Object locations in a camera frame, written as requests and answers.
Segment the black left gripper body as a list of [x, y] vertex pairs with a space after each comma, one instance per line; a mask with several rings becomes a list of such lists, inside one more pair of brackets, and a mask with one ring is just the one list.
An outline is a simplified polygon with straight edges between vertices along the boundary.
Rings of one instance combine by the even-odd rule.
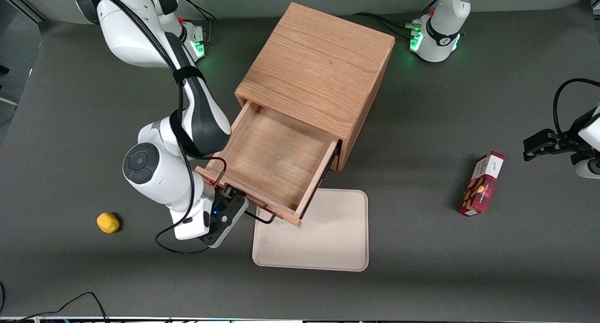
[[590, 119], [576, 119], [570, 129], [563, 132], [558, 119], [555, 119], [557, 139], [555, 155], [574, 152], [572, 156], [591, 157], [592, 147], [578, 135], [579, 131], [583, 130], [589, 123]]

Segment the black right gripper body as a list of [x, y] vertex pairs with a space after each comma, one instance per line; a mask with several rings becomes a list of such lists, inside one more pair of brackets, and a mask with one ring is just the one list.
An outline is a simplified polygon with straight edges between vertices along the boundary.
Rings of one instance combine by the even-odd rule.
[[247, 194], [231, 186], [217, 187], [214, 212], [224, 212], [228, 207], [244, 212], [247, 210]]

